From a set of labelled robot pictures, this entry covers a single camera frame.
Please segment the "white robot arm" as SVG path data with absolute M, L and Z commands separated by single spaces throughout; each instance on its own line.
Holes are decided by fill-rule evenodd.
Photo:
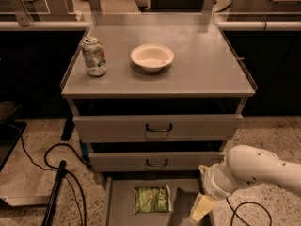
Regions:
M 301 165 L 283 161 L 270 151 L 248 145 L 231 148 L 219 164 L 199 165 L 204 193 L 199 193 L 189 219 L 199 223 L 216 201 L 230 197 L 239 189 L 259 184 L 279 186 L 301 196 Z

